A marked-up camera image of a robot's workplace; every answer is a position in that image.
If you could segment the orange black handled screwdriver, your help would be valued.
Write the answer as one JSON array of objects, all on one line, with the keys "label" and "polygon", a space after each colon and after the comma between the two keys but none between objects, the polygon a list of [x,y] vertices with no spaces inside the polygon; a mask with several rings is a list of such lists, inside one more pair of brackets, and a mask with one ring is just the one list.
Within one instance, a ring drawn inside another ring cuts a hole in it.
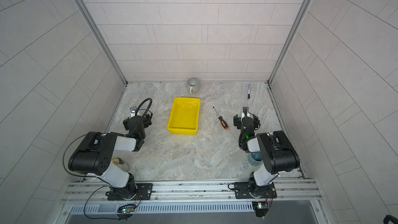
[{"label": "orange black handled screwdriver", "polygon": [[228,129],[229,129],[229,126],[228,126],[228,124],[226,123],[226,121],[225,121],[225,120],[223,119],[223,117],[217,112],[217,110],[215,109],[214,106],[213,106],[212,108],[214,109],[216,115],[218,116],[218,119],[219,119],[221,125],[223,126],[223,128],[224,128],[225,130],[228,130]]}]

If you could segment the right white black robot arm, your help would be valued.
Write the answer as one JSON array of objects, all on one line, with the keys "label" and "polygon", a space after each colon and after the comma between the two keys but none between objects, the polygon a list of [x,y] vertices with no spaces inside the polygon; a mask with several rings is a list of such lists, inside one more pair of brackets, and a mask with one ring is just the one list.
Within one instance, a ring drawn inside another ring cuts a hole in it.
[{"label": "right white black robot arm", "polygon": [[277,197],[273,180],[280,172],[290,172],[300,166],[300,159],[284,131],[258,133],[259,118],[243,107],[233,118],[240,130],[239,148],[246,153],[258,152],[262,165],[249,176],[248,182],[235,182],[236,199],[273,199]]}]

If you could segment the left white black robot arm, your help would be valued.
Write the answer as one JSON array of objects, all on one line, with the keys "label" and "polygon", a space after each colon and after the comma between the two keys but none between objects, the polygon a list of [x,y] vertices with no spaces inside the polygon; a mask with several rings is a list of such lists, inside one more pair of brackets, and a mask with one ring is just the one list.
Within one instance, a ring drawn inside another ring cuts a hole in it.
[{"label": "left white black robot arm", "polygon": [[134,176],[112,162],[114,151],[138,152],[145,143],[145,128],[151,125],[150,110],[132,107],[123,121],[128,134],[89,132],[68,161],[68,169],[99,178],[109,186],[109,201],[149,200],[151,183],[135,182]]}]

